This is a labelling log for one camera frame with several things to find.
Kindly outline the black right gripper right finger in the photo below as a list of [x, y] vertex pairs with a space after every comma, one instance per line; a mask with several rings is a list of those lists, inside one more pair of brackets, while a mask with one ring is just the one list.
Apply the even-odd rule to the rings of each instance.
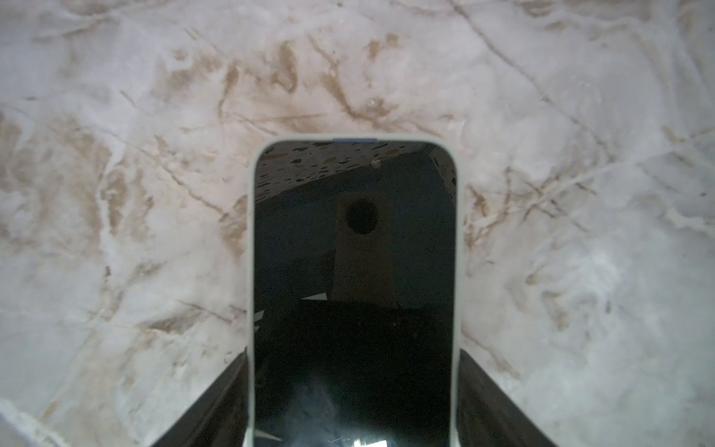
[[465, 350], [460, 351], [456, 429], [466, 447], [555, 447]]

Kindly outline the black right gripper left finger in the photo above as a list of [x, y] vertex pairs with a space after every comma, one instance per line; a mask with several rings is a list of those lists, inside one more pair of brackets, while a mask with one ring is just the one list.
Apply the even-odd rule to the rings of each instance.
[[244, 444], [248, 415], [249, 365], [241, 352], [154, 447]]

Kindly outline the phone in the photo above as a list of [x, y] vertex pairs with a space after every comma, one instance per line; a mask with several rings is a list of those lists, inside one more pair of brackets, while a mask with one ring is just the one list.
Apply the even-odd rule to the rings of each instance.
[[433, 137], [259, 150], [247, 445], [455, 445], [459, 184]]

